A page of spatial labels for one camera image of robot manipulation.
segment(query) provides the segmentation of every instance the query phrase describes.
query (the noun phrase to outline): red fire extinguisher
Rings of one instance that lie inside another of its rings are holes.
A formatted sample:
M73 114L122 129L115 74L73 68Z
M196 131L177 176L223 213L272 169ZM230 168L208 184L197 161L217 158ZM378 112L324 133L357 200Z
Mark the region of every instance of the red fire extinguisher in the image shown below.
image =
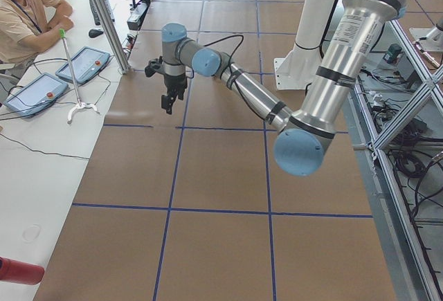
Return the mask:
M41 282L43 274L42 266L0 257L1 281L35 285Z

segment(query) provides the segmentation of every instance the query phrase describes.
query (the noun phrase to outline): blue joint cap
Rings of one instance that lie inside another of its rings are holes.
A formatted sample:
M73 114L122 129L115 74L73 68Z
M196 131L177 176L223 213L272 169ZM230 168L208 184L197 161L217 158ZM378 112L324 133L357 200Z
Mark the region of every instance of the blue joint cap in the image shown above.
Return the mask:
M217 72L222 59L215 51L210 48L198 50L192 57L192 69L200 75L209 77Z
M172 43L188 36L185 26L178 23L168 23L161 29L161 40L164 43Z
M400 8L399 14L394 19L401 19L406 14L406 7Z
M314 173L322 164L325 150L318 139L302 129L286 129L274 143L278 166L295 176Z

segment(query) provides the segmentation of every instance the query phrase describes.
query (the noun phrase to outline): white desk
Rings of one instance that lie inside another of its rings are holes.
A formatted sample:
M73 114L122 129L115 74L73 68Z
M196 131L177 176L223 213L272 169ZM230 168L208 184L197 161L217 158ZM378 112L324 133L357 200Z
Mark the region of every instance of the white desk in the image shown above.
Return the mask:
M69 1L75 9L72 16L75 27L66 33L71 55L83 46L113 54L105 35L94 39L88 36L89 29L96 27L89 0ZM116 30L123 42L129 33L126 24L129 3L126 0L111 0L111 6L114 7ZM37 60L53 57L65 58L62 42L39 55ZM37 64L37 67L41 72L54 74L61 65L61 62L44 62ZM37 69L32 66L19 84L28 84L38 75ZM3 127L1 133L33 149L90 157L120 81L121 72L116 60L112 59L100 75L110 83L96 77L80 87L82 99L95 103L109 85L97 103L100 114L91 109L77 111L72 124L68 125L68 112L74 105L54 104L33 118L0 121ZM57 102L75 103L75 92L69 92ZM0 119L7 118L3 114L8 112L7 108L0 108ZM87 160L31 152L3 137L0 137L0 152L0 256L46 267ZM38 285L0 282L0 301L30 301L37 288Z

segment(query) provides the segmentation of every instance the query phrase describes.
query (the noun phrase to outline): white pillar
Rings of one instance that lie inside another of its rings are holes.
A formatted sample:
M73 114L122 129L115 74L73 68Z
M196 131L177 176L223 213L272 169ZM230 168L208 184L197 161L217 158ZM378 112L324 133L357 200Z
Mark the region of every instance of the white pillar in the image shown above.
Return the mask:
M305 89L321 63L318 47L334 0L305 0L296 43L286 58L274 59L277 89Z

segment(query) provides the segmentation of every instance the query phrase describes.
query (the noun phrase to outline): man's arm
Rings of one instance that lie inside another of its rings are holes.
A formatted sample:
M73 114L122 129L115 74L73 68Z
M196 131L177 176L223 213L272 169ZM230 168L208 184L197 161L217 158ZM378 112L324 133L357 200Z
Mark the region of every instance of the man's arm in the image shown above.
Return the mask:
M48 30L54 28L64 17L71 16L73 12L72 6L66 0L60 0L55 6L55 14L53 18L48 22Z
M41 35L29 35L19 41L19 44L31 47L38 53L43 53L60 40L60 29L71 29L74 23L66 15L61 15L58 23L49 31Z

